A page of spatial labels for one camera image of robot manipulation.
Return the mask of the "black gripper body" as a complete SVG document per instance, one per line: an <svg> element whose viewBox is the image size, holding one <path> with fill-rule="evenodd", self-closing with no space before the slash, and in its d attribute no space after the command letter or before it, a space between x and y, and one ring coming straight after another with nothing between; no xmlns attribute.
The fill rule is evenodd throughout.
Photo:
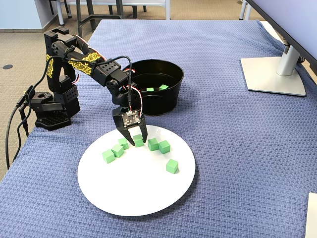
<svg viewBox="0 0 317 238"><path fill-rule="evenodd" d="M113 97L112 102L116 105L120 105L120 107L112 111L112 116L116 126L139 126L140 122L145 121L145 117L141 112L142 98L132 98L131 108L128 106L127 97Z"/></svg>

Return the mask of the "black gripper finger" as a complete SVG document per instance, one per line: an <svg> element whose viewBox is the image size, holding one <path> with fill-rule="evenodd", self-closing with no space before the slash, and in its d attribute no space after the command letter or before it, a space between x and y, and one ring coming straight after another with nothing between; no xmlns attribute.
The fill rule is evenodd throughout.
<svg viewBox="0 0 317 238"><path fill-rule="evenodd" d="M141 133L142 133L142 140L146 141L147 136L148 136L146 122L145 121L140 122L139 128L140 128Z"/></svg>
<svg viewBox="0 0 317 238"><path fill-rule="evenodd" d="M134 128L135 125L130 125L127 127L124 127L123 125L117 125L116 129L124 136L124 138L133 146L135 146L135 142L133 141L133 138L131 137L131 134L129 132L129 129Z"/></svg>

